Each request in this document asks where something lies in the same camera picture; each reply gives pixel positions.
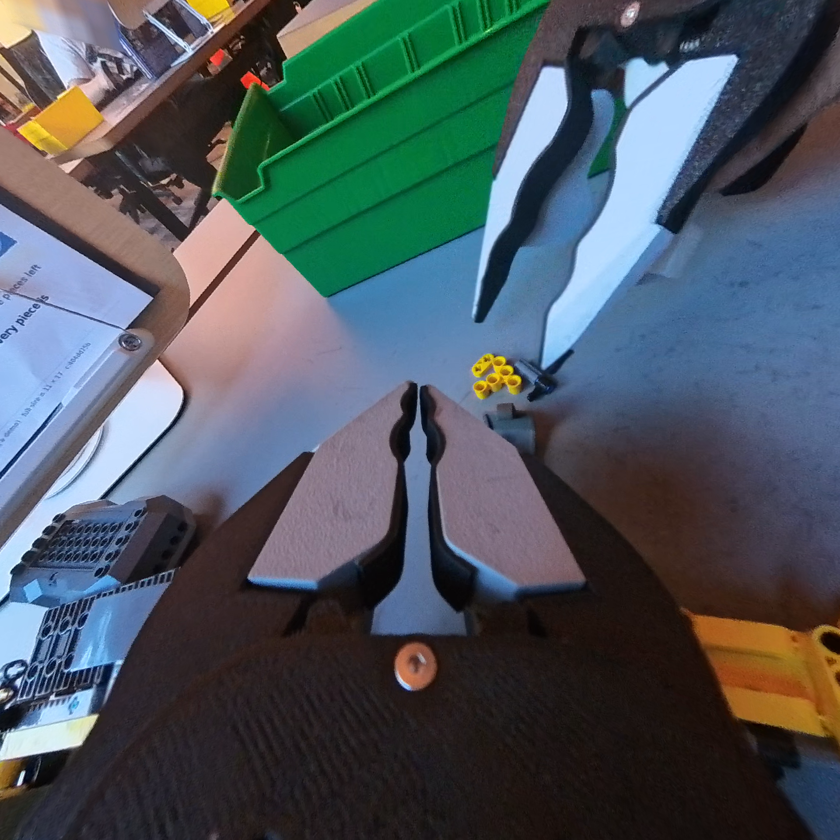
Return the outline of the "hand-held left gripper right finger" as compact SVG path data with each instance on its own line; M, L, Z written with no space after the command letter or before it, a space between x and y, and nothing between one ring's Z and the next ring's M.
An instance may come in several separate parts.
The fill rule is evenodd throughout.
M586 578L513 444L431 385L420 390L430 465L430 560L457 612L578 592Z

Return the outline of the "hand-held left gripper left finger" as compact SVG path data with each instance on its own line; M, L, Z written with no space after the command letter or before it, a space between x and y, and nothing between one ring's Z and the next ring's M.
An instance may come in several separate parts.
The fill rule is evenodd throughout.
M326 439L248 572L252 585L374 608L403 572L405 461L417 384L404 382Z

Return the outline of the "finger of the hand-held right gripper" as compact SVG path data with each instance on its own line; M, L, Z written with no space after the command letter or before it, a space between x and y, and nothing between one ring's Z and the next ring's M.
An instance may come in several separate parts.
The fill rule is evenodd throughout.
M545 200L583 148L593 114L592 86L579 62L541 69L491 184L474 322L485 321L498 299Z
M548 312L542 367L573 347L609 300L669 246L673 234L657 220L659 211L738 61L720 55L675 69L641 58L626 64L627 111L616 139L612 185L576 247L566 288Z

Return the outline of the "light grey curved piece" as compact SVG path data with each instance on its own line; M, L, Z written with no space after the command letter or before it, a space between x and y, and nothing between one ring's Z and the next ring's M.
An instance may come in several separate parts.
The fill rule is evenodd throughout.
M525 455L536 455L537 430L530 413L516 408L514 403L504 402L495 410L483 416L485 425L508 441L517 451Z

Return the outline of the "yellow triangular hole connector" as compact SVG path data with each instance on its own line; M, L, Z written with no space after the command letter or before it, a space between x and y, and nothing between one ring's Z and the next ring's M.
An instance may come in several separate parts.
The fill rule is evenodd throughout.
M503 355L482 354L472 364L470 372L474 378L472 390L479 400L485 400L502 391L512 396L517 396L522 391L522 377Z

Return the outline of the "green plastic bin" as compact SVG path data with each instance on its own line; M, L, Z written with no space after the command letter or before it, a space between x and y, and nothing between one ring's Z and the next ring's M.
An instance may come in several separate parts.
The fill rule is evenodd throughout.
M548 5L374 2L248 90L213 194L324 297L483 226Z

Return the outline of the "toy brick robot model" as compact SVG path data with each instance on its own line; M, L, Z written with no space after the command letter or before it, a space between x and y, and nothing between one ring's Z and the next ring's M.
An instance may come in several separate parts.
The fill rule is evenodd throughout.
M28 658L2 666L2 797L47 784L87 739L177 570L50 607Z

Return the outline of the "grey desk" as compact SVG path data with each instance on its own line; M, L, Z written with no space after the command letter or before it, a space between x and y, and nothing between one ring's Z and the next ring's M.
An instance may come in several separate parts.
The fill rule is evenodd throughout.
M488 320L479 230L331 298L226 206L175 251L194 296L154 385L174 425L120 480L92 456L34 514L165 494L213 531L301 451L404 380L472 413L485 352L536 361L570 234L556 198ZM838 106L770 183L707 196L664 268L620 292L530 409L542 461L695 613L838 623Z

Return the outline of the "dark wooden desk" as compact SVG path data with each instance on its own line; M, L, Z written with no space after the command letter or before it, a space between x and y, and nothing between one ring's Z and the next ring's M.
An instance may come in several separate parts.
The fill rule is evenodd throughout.
M269 5L270 1L237 2L163 76L132 85L103 110L99 126L70 149L48 154L46 159L63 165L115 149L202 69L212 54L226 48L246 27L264 18Z

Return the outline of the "dark grey connector piece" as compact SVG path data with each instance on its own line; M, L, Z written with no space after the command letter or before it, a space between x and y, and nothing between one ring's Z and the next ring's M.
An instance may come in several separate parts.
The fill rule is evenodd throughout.
M514 366L518 375L530 384L527 401L535 403L545 396L553 394L560 386L558 373L564 364L574 354L574 349L568 349L557 360L546 367L521 359Z

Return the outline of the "orange cone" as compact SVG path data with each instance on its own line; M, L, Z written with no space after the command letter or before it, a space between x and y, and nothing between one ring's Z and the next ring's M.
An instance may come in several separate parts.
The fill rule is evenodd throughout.
M238 95L253 86L268 89L257 72L259 56L253 53L240 51L229 54L218 49L207 60L207 68L210 73L209 90L218 96L223 93Z

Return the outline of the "yellow brick beam assembly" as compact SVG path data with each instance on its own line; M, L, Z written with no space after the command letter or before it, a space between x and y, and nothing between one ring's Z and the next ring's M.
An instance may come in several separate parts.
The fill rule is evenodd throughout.
M731 715L776 780L838 777L838 625L806 631L684 610Z

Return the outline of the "wooden instruction sheet board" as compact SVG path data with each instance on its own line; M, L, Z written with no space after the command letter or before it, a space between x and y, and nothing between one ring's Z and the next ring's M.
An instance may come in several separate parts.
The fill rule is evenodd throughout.
M173 253L2 129L2 543L186 324Z

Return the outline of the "clear acrylic stand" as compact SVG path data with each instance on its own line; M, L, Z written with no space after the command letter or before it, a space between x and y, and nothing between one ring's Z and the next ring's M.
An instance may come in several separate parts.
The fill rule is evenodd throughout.
M117 26L123 52L150 80L182 64L214 34L211 21L185 1L153 2L139 26Z

